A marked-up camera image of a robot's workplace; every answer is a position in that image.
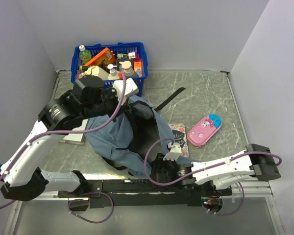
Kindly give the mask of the blue student backpack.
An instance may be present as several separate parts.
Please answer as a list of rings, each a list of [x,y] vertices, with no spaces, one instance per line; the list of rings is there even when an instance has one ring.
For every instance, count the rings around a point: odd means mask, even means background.
[[[142,97],[128,100],[129,110],[115,121],[86,138],[103,159],[114,168],[127,168],[134,176],[151,173],[151,163],[157,154],[167,154],[167,145],[174,134],[152,106]]]

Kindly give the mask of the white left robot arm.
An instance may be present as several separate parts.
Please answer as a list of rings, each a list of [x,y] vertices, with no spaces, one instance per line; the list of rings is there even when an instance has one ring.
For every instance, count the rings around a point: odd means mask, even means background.
[[[80,171],[48,172],[39,165],[46,155],[68,134],[79,134],[85,119],[108,115],[102,129],[127,107],[127,99],[138,92],[131,78],[116,80],[108,89],[104,81],[92,75],[78,79],[73,88],[53,99],[38,115],[38,120],[22,147],[5,164],[0,165],[0,190],[5,199],[30,201],[44,192],[67,191],[83,196],[88,182]]]

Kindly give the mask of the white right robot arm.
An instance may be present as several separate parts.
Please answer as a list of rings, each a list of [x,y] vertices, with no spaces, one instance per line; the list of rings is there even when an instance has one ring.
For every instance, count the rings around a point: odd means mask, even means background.
[[[245,150],[221,159],[153,170],[148,179],[158,186],[204,185],[209,195],[215,195],[234,183],[253,177],[260,182],[279,179],[281,163],[282,158],[271,153],[268,147],[253,143],[246,145]]]

